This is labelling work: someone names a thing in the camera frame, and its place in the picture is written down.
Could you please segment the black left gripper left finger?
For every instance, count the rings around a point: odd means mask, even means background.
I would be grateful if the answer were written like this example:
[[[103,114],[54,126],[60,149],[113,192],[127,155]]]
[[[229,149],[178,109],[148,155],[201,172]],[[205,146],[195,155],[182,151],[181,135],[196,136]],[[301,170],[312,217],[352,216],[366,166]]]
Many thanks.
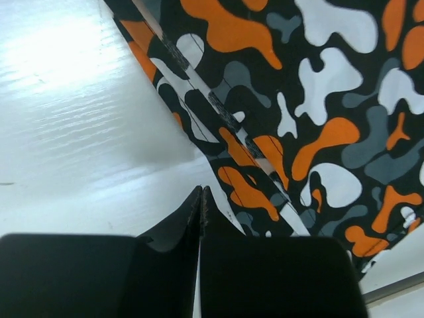
[[[1,238],[2,317],[191,317],[202,188],[136,237]]]

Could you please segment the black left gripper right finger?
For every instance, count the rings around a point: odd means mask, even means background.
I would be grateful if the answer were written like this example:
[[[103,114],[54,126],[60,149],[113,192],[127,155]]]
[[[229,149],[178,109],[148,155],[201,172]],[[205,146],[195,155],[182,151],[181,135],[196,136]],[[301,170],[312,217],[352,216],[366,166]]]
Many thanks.
[[[253,237],[201,199],[203,317],[367,317],[350,258],[327,237]]]

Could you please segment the orange camouflage shorts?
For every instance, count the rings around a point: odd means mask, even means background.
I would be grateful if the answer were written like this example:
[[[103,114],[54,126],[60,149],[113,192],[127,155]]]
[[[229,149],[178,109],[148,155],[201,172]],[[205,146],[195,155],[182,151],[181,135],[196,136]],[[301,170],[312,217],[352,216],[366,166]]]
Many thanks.
[[[108,1],[243,231],[364,276],[423,223],[422,1]]]

